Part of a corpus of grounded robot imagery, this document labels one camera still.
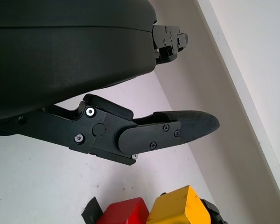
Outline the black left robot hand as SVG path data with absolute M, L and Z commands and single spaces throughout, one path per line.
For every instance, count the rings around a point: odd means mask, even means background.
M 201 111 L 133 112 L 92 91 L 169 63 L 188 36 L 147 0 L 0 0 L 0 136 L 20 134 L 133 165 L 220 126 Z

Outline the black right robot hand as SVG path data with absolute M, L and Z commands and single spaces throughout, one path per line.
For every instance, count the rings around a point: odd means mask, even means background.
M 211 224 L 228 224 L 226 221 L 224 221 L 218 208 L 214 204 L 208 202 L 205 199 L 201 199 L 201 201 L 210 215 Z

